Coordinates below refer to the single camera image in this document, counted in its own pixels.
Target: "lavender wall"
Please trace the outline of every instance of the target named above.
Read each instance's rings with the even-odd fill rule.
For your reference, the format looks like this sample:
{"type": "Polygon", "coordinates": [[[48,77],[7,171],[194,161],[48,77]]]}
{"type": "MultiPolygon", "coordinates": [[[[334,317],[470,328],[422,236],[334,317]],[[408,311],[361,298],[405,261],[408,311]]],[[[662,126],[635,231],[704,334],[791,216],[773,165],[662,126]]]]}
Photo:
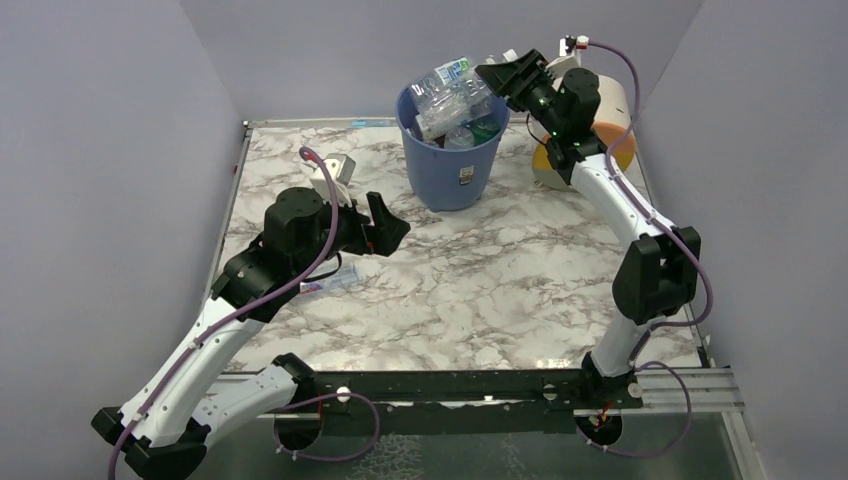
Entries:
{"type": "MultiPolygon", "coordinates": [[[[701,0],[181,0],[239,113],[251,120],[394,115],[401,87],[460,55],[537,48],[566,34],[623,45],[646,92],[701,0]]],[[[625,78],[598,52],[586,66],[625,78]]]]}
{"type": "Polygon", "coordinates": [[[845,478],[846,22],[839,0],[706,0],[638,132],[660,206],[703,235],[706,329],[772,479],[845,478]]]}
{"type": "Polygon", "coordinates": [[[4,1],[0,59],[2,477],[103,478],[89,422],[197,312],[240,117],[175,0],[4,1]]]}

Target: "plastic wrapper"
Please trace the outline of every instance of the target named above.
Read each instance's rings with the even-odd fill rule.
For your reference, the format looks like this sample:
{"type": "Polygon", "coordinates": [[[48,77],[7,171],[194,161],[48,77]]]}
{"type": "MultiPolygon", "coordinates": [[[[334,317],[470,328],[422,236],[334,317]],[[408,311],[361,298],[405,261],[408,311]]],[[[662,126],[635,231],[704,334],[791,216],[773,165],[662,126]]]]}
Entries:
{"type": "Polygon", "coordinates": [[[492,112],[492,92],[466,57],[442,65],[410,85],[423,140],[445,135],[492,112]]]}

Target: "screw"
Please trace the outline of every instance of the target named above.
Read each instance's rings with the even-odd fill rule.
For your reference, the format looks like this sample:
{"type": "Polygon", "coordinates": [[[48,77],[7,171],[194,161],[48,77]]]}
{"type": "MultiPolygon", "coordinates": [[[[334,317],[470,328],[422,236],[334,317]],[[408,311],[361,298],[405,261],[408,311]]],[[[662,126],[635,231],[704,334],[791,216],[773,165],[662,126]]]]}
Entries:
{"type": "Polygon", "coordinates": [[[631,383],[627,386],[627,393],[633,398],[642,398],[642,386],[638,383],[631,383]]]}
{"type": "MultiPolygon", "coordinates": [[[[342,387],[339,387],[339,389],[338,389],[338,390],[336,390],[336,393],[350,393],[350,389],[349,389],[349,388],[347,388],[347,387],[342,386],[342,387]]],[[[349,400],[350,400],[350,397],[348,397],[348,396],[340,396],[340,397],[336,397],[336,399],[337,399],[338,401],[340,401],[341,403],[345,403],[345,402],[347,402],[347,401],[349,401],[349,400]]]]}
{"type": "Polygon", "coordinates": [[[545,385],[542,388],[542,396],[549,402],[556,400],[556,387],[550,383],[545,385]]]}

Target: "white marble table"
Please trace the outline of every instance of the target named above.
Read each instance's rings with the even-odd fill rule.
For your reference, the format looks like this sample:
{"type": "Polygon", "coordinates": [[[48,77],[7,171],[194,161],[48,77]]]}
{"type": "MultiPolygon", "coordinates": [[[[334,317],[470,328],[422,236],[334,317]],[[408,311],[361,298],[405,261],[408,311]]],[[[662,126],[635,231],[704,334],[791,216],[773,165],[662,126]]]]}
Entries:
{"type": "MultiPolygon", "coordinates": [[[[396,127],[254,130],[223,259],[261,230],[278,192],[308,184],[302,145],[350,155],[362,212],[365,193],[380,192],[412,231],[389,258],[345,255],[361,282],[284,307],[229,370],[258,370],[286,352],[316,370],[579,366],[613,317],[622,252],[579,194],[534,185],[532,142],[510,126],[481,200],[436,214],[412,194],[396,127]]],[[[638,164],[627,176],[644,188],[638,164]]],[[[652,359],[699,365],[690,330],[657,331],[640,357],[652,359]]]]}

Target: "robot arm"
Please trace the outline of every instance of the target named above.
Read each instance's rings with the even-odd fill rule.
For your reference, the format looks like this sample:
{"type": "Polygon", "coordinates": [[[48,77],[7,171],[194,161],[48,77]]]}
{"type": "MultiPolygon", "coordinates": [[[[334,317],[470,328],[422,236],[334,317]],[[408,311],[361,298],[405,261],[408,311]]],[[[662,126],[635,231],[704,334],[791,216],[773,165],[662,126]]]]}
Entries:
{"type": "MultiPolygon", "coordinates": [[[[566,42],[571,50],[580,48],[577,39],[569,37],[566,42]]],[[[656,212],[609,160],[607,147],[592,130],[601,101],[597,75],[571,68],[555,89],[548,62],[536,50],[512,62],[479,65],[476,72],[507,106],[529,112],[550,133],[545,149],[551,166],[589,199],[626,250],[613,281],[616,318],[582,365],[584,395],[603,399],[630,381],[631,358],[650,326],[676,313],[695,295],[695,267],[654,222],[668,226],[696,258],[700,236],[656,212]]]]}
{"type": "Polygon", "coordinates": [[[374,192],[367,194],[371,218],[358,213],[346,189],[353,161],[341,155],[325,162],[336,182],[327,185],[318,172],[312,178],[314,189],[297,187],[281,192],[265,212],[264,231],[227,261],[212,285],[211,297],[165,364],[132,399],[121,407],[101,409],[92,420],[106,441],[113,445],[122,441],[127,464],[142,478],[186,478],[207,449],[235,428],[293,399],[315,396],[311,385],[314,372],[293,354],[286,354],[254,377],[206,397],[227,362],[299,293],[299,286],[211,335],[208,332],[222,318],[301,275],[322,253],[331,220],[331,206],[322,198],[329,196],[327,187],[337,189],[342,205],[326,258],[339,251],[389,256],[397,250],[409,224],[392,215],[374,192]],[[165,386],[147,413],[136,413],[163,379],[165,386]]]}

